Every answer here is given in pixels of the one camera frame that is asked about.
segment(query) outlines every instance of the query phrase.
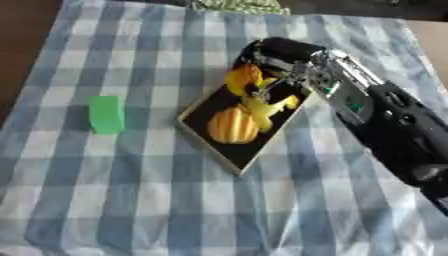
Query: green block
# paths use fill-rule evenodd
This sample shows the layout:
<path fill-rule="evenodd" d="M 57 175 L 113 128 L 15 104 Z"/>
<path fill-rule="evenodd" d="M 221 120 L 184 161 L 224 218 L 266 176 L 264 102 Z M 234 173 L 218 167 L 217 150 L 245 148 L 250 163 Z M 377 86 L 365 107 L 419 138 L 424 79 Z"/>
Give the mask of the green block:
<path fill-rule="evenodd" d="M 96 96 L 90 102 L 89 120 L 97 134 L 124 131 L 124 111 L 118 96 Z"/>

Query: robotic arm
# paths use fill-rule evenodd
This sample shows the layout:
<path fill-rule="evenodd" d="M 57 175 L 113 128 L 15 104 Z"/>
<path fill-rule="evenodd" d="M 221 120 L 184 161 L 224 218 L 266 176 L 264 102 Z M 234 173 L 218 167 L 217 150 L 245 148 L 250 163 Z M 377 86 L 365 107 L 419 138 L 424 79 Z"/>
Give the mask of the robotic arm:
<path fill-rule="evenodd" d="M 248 93 L 272 104 L 310 88 L 397 178 L 448 216 L 448 126 L 420 101 L 344 52 L 285 38 L 249 44 L 235 66 L 243 63 L 280 78 Z"/>

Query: wooden table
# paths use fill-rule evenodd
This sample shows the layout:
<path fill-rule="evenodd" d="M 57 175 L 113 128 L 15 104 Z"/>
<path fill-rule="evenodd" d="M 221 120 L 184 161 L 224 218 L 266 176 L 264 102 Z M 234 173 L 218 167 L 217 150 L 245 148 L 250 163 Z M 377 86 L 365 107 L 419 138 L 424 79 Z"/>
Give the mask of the wooden table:
<path fill-rule="evenodd" d="M 54 21 L 61 0 L 0 4 L 0 124 L 10 112 Z M 422 48 L 448 85 L 448 23 L 410 21 Z"/>

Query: blue and white checkered cloth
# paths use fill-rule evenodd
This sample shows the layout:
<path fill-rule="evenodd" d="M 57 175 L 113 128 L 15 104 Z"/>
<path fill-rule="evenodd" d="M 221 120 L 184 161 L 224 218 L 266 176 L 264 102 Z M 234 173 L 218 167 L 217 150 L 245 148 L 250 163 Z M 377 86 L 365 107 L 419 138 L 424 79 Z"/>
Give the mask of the blue and white checkered cloth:
<path fill-rule="evenodd" d="M 403 21 L 66 1 L 0 134 L 0 254 L 447 255 L 448 219 L 316 97 L 241 178 L 175 128 L 267 36 L 349 52 L 448 117 Z M 98 136 L 109 94 L 127 130 Z"/>

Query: wooden board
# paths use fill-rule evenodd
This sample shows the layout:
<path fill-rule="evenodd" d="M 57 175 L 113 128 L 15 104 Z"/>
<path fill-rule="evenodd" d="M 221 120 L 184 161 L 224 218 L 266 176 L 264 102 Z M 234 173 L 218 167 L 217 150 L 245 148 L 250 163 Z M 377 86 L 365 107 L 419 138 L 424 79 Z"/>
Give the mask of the wooden board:
<path fill-rule="evenodd" d="M 285 109 L 271 117 L 272 129 L 267 133 L 259 133 L 257 138 L 247 144 L 222 144 L 213 140 L 207 132 L 207 123 L 212 116 L 229 107 L 236 106 L 239 97 L 231 94 L 222 85 L 204 94 L 191 104 L 178 117 L 178 123 L 188 134 L 198 142 L 198 145 L 208 148 L 217 159 L 236 175 L 242 175 L 255 161 L 260 152 L 274 139 L 280 131 L 297 114 L 310 92 L 303 88 L 300 106 L 296 109 Z"/>

